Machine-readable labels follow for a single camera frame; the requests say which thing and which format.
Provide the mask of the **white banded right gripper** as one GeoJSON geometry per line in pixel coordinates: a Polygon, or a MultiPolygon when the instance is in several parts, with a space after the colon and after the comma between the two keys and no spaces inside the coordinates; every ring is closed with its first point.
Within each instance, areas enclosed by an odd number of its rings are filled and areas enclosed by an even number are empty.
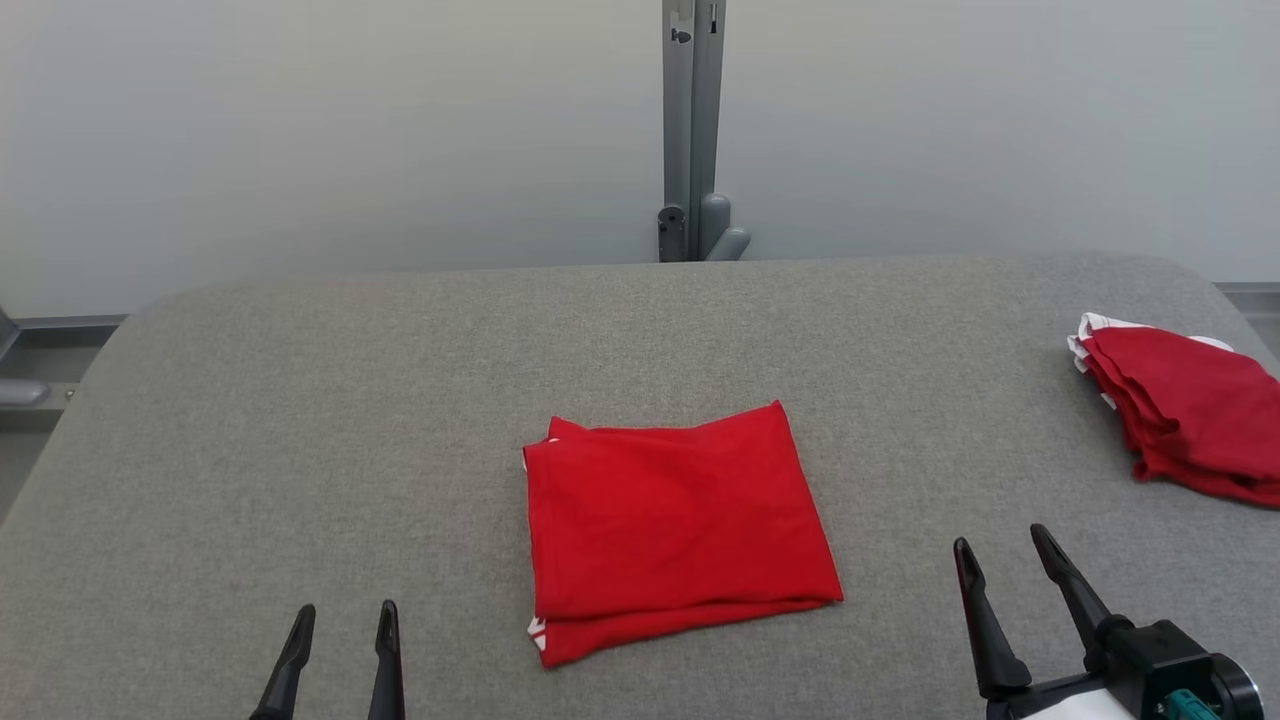
{"type": "MultiPolygon", "coordinates": [[[[1084,648],[1087,671],[1108,666],[1105,633],[1114,614],[1070,560],[1050,529],[1030,525],[1030,537],[1044,574],[1059,588],[1084,648]]],[[[1016,656],[986,593],[986,574],[969,542],[954,542],[954,561],[979,696],[987,719],[1132,719],[1106,688],[1105,673],[1082,673],[1033,683],[1016,656]]]]}

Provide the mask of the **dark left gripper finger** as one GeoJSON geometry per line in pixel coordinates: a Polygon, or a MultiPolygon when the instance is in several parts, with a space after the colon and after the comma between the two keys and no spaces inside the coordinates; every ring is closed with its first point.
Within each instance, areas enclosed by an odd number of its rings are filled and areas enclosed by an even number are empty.
{"type": "Polygon", "coordinates": [[[301,674],[312,647],[316,609],[306,603],[294,616],[285,643],[276,659],[251,719],[288,720],[294,717],[301,674]]]}
{"type": "Polygon", "coordinates": [[[374,641],[378,669],[372,685],[369,720],[406,719],[404,679],[401,657],[399,612],[393,600],[384,600],[374,641]]]}

